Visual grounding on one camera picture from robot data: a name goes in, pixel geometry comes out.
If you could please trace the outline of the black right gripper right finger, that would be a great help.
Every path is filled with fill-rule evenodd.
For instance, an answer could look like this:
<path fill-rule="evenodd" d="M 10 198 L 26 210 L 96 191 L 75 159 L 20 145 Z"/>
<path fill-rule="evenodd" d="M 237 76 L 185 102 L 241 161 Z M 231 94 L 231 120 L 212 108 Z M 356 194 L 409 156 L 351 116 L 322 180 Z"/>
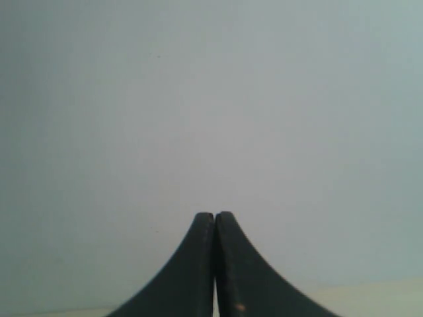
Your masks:
<path fill-rule="evenodd" d="M 234 214 L 215 217 L 214 275 L 220 316 L 330 317 L 279 275 L 255 249 Z"/>

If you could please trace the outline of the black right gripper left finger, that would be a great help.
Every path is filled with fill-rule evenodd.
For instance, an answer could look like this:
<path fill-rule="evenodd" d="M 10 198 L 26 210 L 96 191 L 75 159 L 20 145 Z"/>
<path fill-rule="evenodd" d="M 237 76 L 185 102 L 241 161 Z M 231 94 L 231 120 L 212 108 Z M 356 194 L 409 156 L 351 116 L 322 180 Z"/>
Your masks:
<path fill-rule="evenodd" d="M 142 290 L 109 313 L 112 317 L 212 316 L 214 218 L 195 215 L 170 260 Z"/>

